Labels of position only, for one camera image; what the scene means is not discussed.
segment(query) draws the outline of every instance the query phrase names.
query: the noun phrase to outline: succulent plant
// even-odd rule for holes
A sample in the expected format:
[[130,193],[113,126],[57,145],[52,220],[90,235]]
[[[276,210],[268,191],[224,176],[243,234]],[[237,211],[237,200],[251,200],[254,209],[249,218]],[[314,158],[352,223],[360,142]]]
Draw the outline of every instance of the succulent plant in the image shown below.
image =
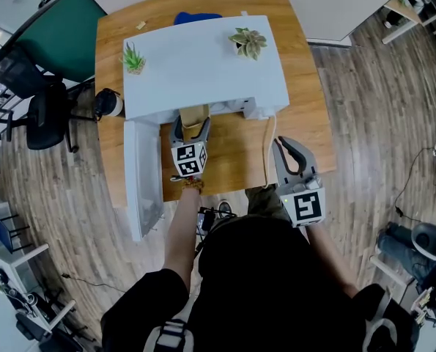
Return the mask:
[[232,35],[229,39],[232,42],[236,42],[239,46],[237,50],[238,55],[244,55],[257,60],[260,55],[260,50],[262,47],[267,46],[267,38],[257,30],[250,31],[248,28],[238,28],[236,27],[237,34]]
[[127,48],[123,51],[123,59],[120,60],[127,67],[127,72],[132,74],[139,74],[143,70],[146,59],[141,57],[139,51],[136,52],[135,44],[133,49],[127,42]]

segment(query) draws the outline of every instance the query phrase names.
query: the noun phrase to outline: white cable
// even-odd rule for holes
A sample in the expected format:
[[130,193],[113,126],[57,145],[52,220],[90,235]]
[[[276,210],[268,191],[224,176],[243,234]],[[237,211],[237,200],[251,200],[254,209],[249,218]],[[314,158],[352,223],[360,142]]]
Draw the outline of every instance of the white cable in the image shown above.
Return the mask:
[[268,151],[267,151],[267,161],[265,162],[265,158],[263,158],[263,170],[265,172],[265,186],[263,189],[268,188],[269,182],[270,182],[270,151],[271,151],[271,145],[273,143],[273,140],[275,138],[275,132],[276,132],[276,114],[273,115],[273,118],[275,122],[273,123],[273,132],[271,133],[271,139],[268,143]]

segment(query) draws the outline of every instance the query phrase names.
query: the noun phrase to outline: black shirt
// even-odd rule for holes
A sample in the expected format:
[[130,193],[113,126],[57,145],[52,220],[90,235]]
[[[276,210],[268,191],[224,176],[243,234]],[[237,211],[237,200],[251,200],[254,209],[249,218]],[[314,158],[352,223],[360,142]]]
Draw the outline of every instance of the black shirt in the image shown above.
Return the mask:
[[[307,240],[286,221],[250,216],[207,237],[188,328],[195,351],[360,351],[366,324]],[[104,315],[105,351],[143,351],[188,300],[178,274],[146,274]]]

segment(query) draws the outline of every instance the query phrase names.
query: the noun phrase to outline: floor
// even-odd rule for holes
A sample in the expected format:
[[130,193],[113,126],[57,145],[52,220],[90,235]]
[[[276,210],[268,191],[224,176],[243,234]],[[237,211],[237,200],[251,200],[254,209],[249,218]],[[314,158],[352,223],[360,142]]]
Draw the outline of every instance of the floor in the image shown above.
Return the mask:
[[[436,141],[435,39],[415,27],[383,45],[381,18],[382,13],[375,15],[354,33],[354,48],[312,48],[338,161],[338,170],[323,176],[325,224],[360,286],[385,281],[369,264],[377,231],[389,220],[412,225],[395,214],[393,204],[419,150]],[[89,108],[92,93],[84,93],[80,113]],[[76,300],[73,317],[100,340],[100,318],[122,293],[60,275],[127,290],[161,267],[175,202],[166,205],[164,219],[143,242],[132,242],[125,210],[110,203],[95,124],[73,123],[73,136],[80,147],[75,155],[63,144],[34,152],[26,149],[23,129],[17,129],[0,149],[0,198],[32,226],[30,239],[50,244],[37,270]],[[243,192],[203,202],[215,205],[220,198],[245,212]],[[412,218],[436,223],[436,158],[429,151],[420,153],[397,205]]]

